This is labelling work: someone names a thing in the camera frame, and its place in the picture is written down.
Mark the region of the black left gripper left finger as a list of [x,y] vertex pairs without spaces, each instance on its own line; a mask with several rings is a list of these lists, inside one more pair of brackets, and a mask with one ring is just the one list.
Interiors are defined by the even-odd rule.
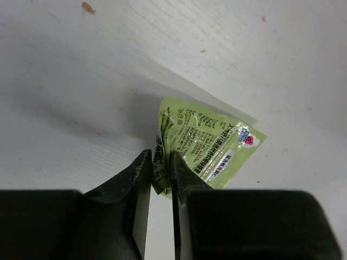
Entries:
[[86,193],[1,191],[1,259],[143,259],[151,175],[146,149]]

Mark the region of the green snack packet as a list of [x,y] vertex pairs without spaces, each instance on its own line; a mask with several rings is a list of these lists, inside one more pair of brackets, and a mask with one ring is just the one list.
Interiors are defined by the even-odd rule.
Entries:
[[187,166],[214,189],[224,188],[266,135],[197,103],[166,97],[160,103],[152,186],[171,198],[169,157],[180,152]]

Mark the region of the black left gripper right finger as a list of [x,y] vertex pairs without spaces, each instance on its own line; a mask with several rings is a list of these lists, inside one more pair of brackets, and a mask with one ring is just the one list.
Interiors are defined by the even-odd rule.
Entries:
[[316,198],[298,190],[215,190],[170,154],[176,259],[341,259]]

